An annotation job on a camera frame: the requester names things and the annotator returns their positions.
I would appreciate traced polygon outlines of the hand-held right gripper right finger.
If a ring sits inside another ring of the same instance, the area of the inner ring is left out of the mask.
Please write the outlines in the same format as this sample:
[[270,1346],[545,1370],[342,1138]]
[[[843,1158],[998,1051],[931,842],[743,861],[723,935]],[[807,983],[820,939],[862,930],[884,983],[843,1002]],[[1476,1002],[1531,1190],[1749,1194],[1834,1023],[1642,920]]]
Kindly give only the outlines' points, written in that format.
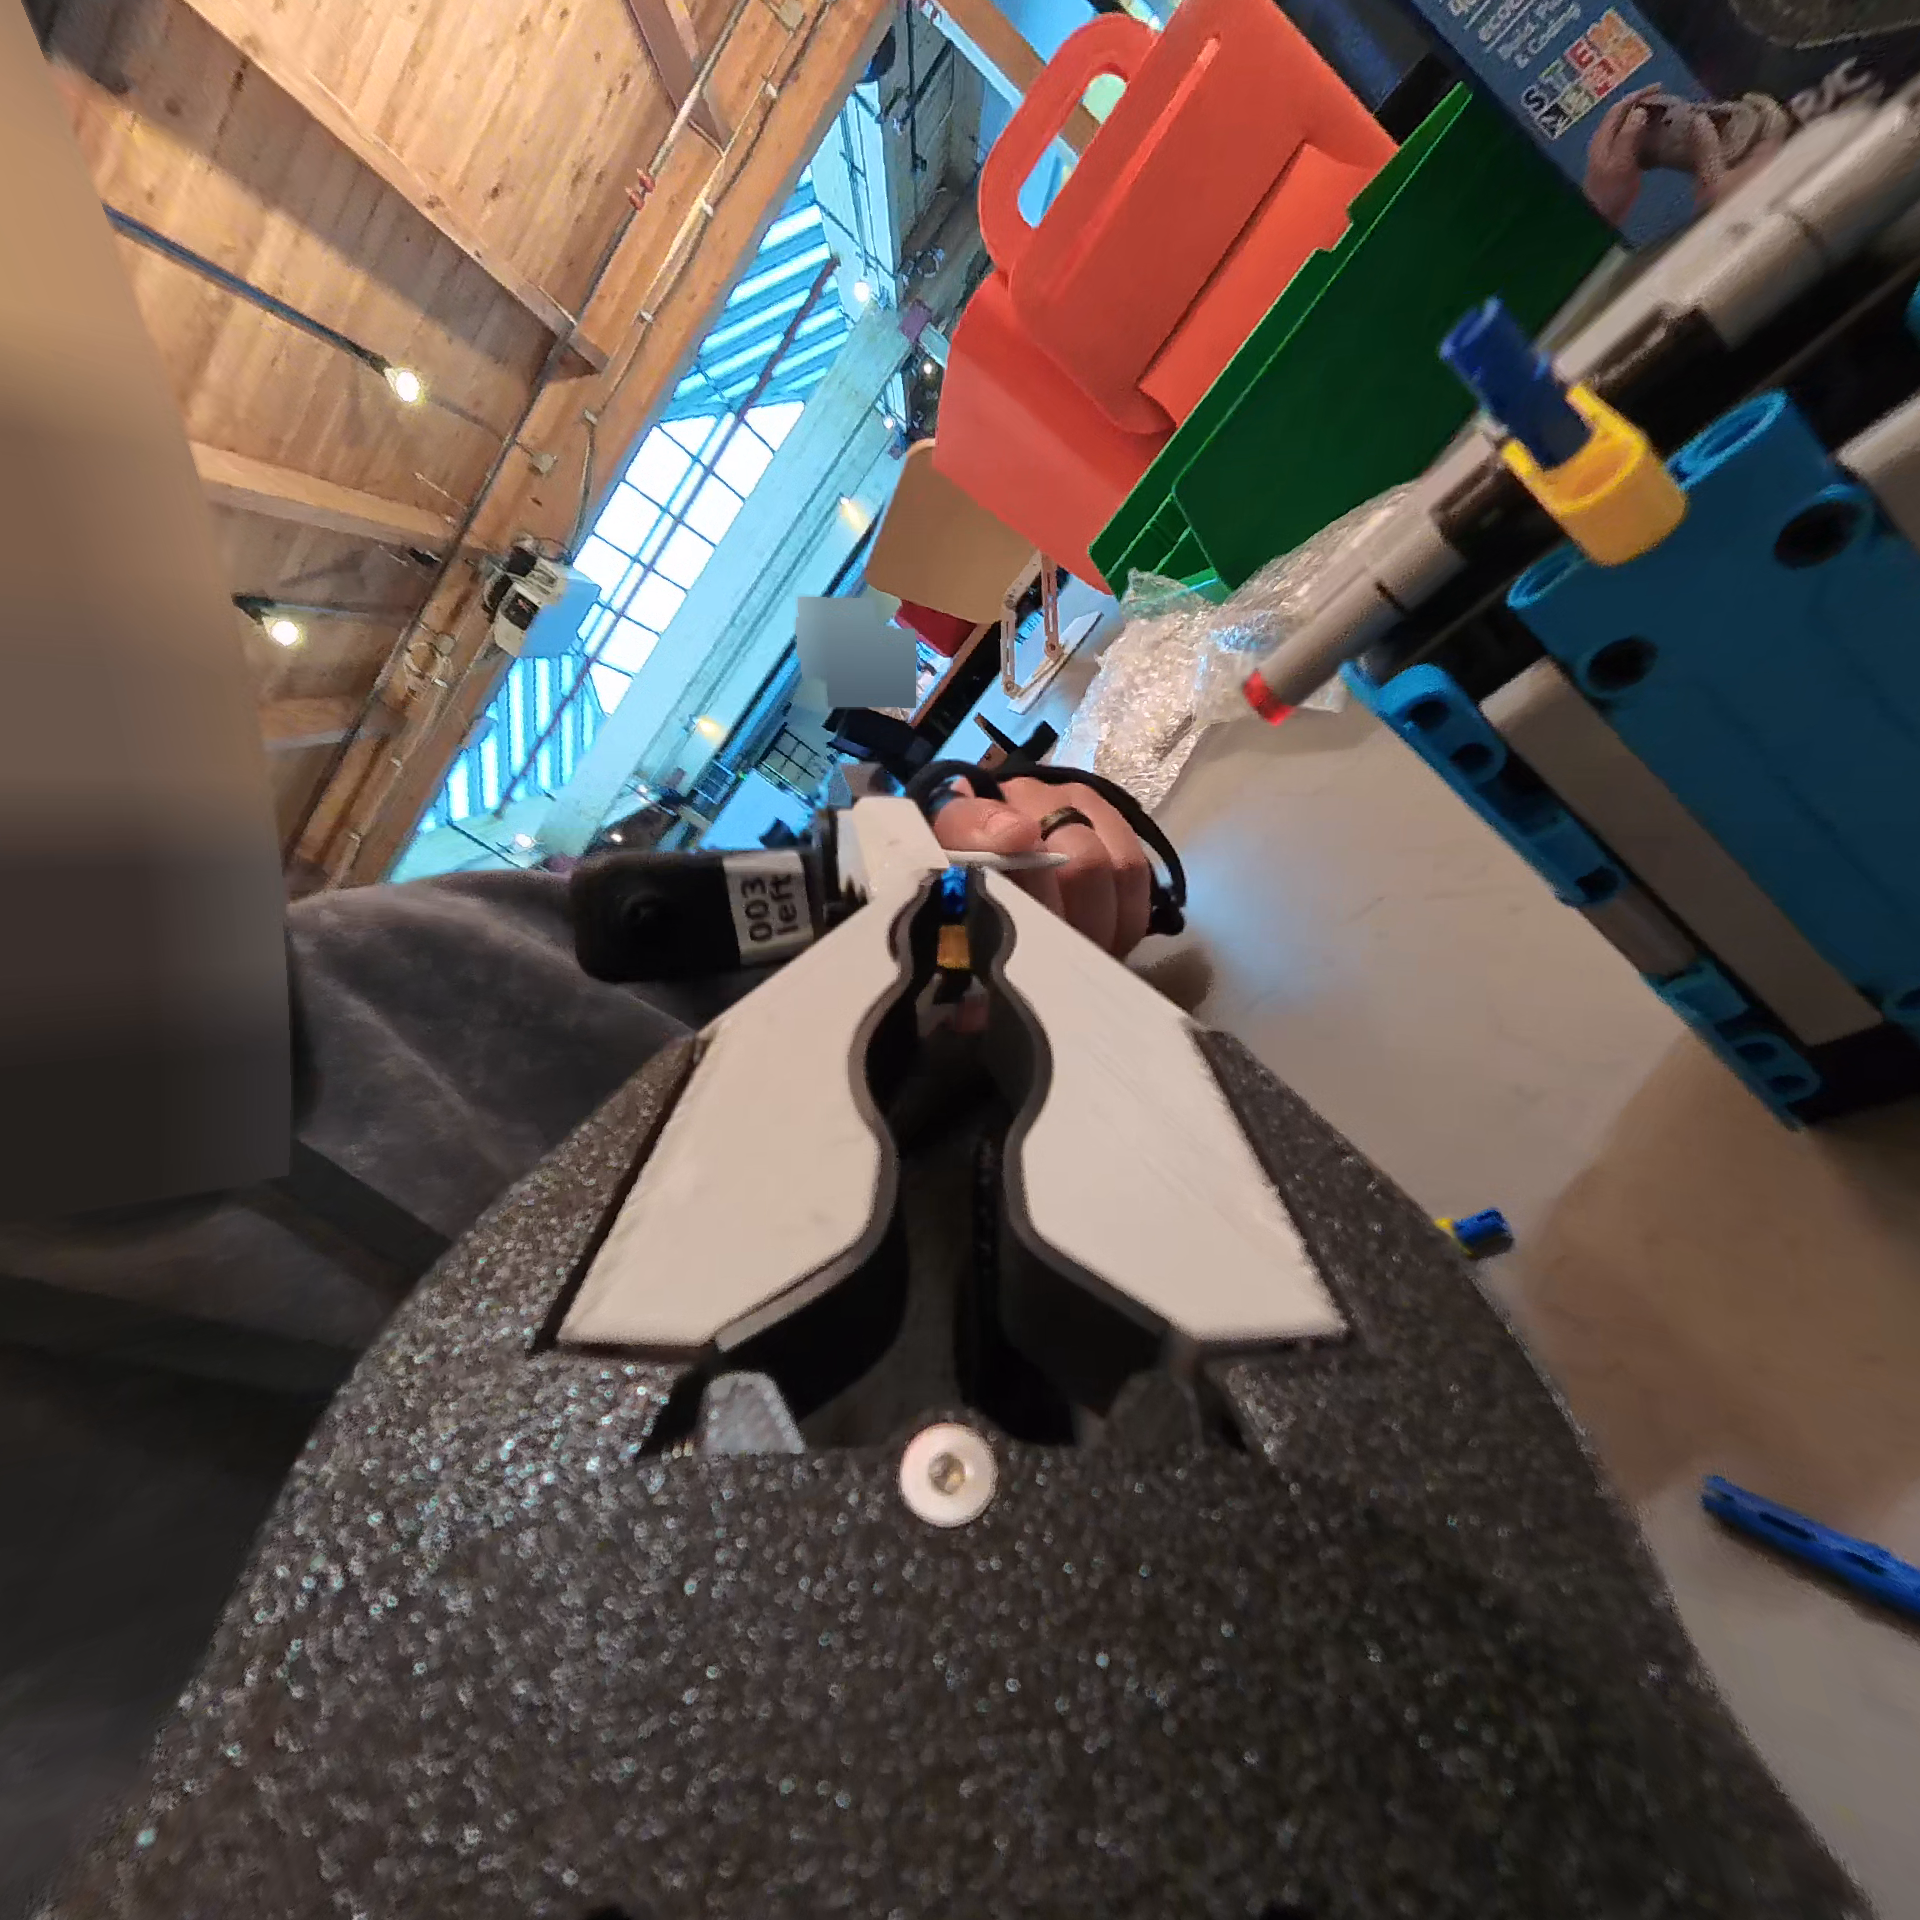
[[1015,885],[975,886],[987,1044],[1012,1107],[996,1314],[1069,1404],[1350,1332],[1193,1019]]

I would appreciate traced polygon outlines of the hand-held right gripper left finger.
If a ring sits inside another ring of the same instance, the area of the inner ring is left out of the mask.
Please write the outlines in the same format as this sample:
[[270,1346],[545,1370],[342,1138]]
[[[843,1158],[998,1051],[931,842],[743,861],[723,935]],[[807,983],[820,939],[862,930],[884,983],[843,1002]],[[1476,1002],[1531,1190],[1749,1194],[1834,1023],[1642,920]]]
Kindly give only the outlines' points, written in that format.
[[897,1114],[941,875],[907,870],[701,1036],[563,1307],[563,1354],[830,1405],[905,1319]]

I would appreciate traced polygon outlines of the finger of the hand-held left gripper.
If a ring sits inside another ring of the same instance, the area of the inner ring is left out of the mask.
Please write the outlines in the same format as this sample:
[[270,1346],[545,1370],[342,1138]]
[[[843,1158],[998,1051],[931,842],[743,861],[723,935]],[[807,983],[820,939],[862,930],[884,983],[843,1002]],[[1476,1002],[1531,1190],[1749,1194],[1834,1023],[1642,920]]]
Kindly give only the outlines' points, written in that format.
[[914,895],[951,867],[921,806],[905,797],[863,797],[834,811],[834,899],[875,906]]

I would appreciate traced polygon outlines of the grey blue toy brick assembly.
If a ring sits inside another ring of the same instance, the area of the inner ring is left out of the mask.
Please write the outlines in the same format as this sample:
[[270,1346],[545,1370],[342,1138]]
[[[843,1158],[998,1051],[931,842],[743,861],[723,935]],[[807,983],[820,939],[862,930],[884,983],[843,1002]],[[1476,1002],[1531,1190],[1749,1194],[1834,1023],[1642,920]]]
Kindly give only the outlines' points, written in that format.
[[1917,1085],[1915,210],[1908,80],[1558,352],[1469,309],[1469,437],[1241,686],[1341,682],[1787,1125]]

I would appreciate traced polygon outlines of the black desk stand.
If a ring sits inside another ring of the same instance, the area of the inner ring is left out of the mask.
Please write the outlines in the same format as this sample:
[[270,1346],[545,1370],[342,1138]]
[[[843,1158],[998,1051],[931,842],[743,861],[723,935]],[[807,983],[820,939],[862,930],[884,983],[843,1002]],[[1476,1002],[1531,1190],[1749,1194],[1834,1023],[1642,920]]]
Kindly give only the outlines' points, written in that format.
[[894,710],[839,707],[828,710],[833,751],[869,767],[859,791],[903,791],[933,764],[927,736]]

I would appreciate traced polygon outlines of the grey desk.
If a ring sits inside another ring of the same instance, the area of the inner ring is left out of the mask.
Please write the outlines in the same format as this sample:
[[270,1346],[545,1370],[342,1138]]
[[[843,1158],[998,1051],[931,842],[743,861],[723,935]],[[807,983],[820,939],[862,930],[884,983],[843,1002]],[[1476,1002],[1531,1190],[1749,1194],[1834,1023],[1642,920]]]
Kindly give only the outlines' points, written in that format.
[[1915,1559],[1915,1104],[1789,1131],[1362,708],[1236,722],[1159,811],[1138,970],[1433,1213],[1599,1453],[1756,1748],[1915,1916],[1915,1626],[1709,1520],[1707,1475]]

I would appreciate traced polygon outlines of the person's left hand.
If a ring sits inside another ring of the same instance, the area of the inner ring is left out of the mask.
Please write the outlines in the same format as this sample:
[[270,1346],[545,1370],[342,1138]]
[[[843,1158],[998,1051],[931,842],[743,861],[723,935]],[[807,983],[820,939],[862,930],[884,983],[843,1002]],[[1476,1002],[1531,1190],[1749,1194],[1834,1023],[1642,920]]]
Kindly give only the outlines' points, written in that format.
[[1047,856],[1015,885],[1105,954],[1126,959],[1153,935],[1157,859],[1118,789],[1090,779],[954,775],[933,830],[951,852]]

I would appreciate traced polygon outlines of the tan board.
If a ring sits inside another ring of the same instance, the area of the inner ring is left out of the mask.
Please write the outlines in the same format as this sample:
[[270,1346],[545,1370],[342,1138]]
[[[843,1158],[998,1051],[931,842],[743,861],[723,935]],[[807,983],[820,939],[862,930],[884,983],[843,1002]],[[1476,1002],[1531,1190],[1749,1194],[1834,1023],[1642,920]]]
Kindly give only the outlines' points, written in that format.
[[867,588],[975,629],[1001,616],[1009,594],[1034,578],[1039,554],[939,470],[935,450],[924,438],[905,453],[871,542]]

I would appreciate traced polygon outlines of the crumpled clear plastic bag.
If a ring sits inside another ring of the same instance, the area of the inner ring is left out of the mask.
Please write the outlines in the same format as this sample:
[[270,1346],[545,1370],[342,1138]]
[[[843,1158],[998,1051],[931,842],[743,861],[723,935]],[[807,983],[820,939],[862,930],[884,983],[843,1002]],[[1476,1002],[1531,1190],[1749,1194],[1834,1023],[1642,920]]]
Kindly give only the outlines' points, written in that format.
[[1209,733],[1254,717],[1241,686],[1305,622],[1315,576],[1297,556],[1211,598],[1138,572],[1054,764],[1108,779],[1157,811]]

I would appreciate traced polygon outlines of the green plastic bin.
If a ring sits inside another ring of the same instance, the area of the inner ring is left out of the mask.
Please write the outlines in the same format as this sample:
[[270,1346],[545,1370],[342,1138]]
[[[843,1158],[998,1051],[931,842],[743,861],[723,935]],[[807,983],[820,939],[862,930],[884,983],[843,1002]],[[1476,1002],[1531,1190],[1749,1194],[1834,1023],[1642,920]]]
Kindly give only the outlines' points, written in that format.
[[1471,414],[1439,343],[1487,298],[1540,332],[1613,237],[1510,118],[1457,85],[1358,191],[1146,468],[1090,560],[1230,589],[1418,478]]

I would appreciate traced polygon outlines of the orange plastic carrier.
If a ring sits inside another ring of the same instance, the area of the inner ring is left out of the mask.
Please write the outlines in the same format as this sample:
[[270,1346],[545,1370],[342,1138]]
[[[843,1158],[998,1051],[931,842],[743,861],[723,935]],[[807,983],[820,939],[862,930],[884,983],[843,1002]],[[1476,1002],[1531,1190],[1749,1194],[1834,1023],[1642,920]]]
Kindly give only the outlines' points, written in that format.
[[1267,3],[1105,14],[991,144],[991,271],[951,333],[937,470],[1118,591],[1092,543],[1397,141]]

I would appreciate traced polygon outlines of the toy robot kit box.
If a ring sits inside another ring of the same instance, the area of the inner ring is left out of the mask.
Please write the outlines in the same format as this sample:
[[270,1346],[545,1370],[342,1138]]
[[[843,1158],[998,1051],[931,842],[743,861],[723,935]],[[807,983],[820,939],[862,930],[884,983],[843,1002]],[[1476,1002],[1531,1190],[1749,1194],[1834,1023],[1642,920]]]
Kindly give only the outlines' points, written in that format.
[[1413,3],[1628,248],[1915,78],[1915,3]]

